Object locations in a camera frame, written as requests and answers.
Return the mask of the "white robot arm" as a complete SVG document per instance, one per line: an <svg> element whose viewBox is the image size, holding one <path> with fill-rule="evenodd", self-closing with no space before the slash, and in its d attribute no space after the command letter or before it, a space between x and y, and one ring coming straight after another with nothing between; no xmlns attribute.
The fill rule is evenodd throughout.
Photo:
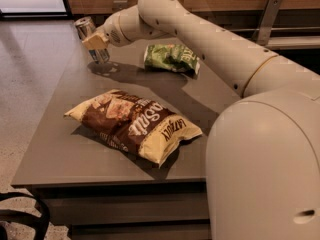
<svg viewBox="0 0 320 240"><path fill-rule="evenodd" d="M138 0L91 33L88 49L177 37L240 101L207 140L213 240L320 240L320 78L187 11L178 0Z"/></svg>

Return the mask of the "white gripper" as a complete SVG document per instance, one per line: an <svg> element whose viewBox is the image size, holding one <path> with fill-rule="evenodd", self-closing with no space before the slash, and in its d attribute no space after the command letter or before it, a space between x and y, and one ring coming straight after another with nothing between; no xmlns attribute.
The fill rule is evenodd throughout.
<svg viewBox="0 0 320 240"><path fill-rule="evenodd" d="M88 50L102 50L107 49L109 41L112 45L117 47L122 47L130 44L130 41L125 37L120 28L120 16L119 12L109 16L104 24L102 25L103 30L106 34L102 32L95 32L92 35L86 37L82 44Z"/></svg>

